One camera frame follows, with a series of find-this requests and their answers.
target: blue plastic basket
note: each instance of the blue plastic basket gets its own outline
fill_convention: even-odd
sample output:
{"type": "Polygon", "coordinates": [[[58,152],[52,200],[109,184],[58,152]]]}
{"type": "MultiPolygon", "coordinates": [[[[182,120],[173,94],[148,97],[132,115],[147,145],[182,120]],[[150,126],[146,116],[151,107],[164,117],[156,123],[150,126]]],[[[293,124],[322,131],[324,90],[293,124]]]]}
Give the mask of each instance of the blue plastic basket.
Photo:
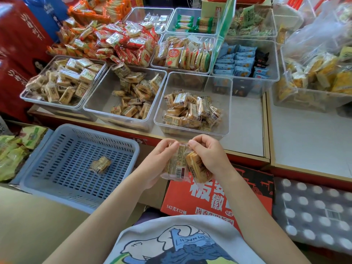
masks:
{"type": "Polygon", "coordinates": [[[20,188],[92,213],[132,172],[138,154],[134,140],[64,124],[33,158],[20,188]],[[97,175],[89,166],[102,156],[112,163],[97,175]]]}

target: hand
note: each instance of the hand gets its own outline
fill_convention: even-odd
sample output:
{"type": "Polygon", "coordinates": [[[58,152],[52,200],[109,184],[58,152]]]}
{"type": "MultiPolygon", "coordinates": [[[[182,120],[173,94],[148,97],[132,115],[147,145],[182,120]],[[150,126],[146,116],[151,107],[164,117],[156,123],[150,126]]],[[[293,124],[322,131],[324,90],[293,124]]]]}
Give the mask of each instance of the hand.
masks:
{"type": "Polygon", "coordinates": [[[218,140],[201,134],[189,140],[188,144],[216,179],[228,175],[234,169],[218,140]]]}
{"type": "Polygon", "coordinates": [[[136,168],[134,173],[139,179],[145,180],[145,188],[151,188],[159,179],[159,175],[164,170],[166,163],[176,153],[179,142],[174,139],[161,140],[153,151],[136,168]]]}

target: white t-shirt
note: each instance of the white t-shirt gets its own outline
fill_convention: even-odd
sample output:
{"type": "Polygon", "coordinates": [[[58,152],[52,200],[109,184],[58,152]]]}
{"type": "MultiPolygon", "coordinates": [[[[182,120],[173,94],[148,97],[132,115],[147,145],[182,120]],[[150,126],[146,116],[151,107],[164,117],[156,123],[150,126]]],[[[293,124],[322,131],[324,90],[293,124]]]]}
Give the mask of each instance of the white t-shirt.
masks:
{"type": "Polygon", "coordinates": [[[161,217],[121,232],[104,264],[265,264],[230,223],[214,216],[161,217]]]}

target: cartoon graphic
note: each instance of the cartoon graphic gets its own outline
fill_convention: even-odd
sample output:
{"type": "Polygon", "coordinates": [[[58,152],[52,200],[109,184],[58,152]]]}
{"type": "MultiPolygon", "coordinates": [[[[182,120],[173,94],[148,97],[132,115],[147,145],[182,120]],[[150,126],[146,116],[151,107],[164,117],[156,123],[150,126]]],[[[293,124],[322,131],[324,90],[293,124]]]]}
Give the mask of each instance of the cartoon graphic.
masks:
{"type": "Polygon", "coordinates": [[[207,233],[192,225],[175,225],[157,238],[129,242],[110,264],[122,263],[237,264],[207,233]]]}

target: blue gift box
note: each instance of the blue gift box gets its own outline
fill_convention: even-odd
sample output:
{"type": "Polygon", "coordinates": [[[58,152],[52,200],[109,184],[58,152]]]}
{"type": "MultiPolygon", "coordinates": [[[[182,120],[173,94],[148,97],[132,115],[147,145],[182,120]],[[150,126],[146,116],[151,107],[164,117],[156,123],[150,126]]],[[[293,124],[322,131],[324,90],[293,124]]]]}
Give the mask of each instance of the blue gift box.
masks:
{"type": "Polygon", "coordinates": [[[41,23],[53,41],[58,40],[56,32],[61,22],[68,18],[68,7],[62,0],[23,0],[34,16],[41,23]]]}

